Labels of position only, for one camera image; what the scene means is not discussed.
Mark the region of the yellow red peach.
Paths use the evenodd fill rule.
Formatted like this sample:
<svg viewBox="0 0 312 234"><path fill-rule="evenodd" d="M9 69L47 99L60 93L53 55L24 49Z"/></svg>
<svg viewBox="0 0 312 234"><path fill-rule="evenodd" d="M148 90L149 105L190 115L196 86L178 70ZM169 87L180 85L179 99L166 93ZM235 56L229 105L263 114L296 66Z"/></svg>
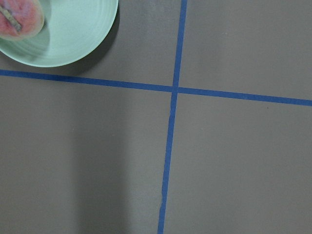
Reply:
<svg viewBox="0 0 312 234"><path fill-rule="evenodd" d="M37 35L44 25L44 12L38 0L0 2L0 38L10 41Z"/></svg>

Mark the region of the green plate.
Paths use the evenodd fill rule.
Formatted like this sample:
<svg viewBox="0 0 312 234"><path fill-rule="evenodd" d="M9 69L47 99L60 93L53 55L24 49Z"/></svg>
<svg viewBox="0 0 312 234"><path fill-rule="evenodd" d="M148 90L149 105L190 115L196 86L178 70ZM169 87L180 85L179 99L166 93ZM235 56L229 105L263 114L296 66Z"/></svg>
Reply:
<svg viewBox="0 0 312 234"><path fill-rule="evenodd" d="M9 58L35 67L59 67L93 52L108 35L117 15L117 0L42 0L44 26L34 37L1 39Z"/></svg>

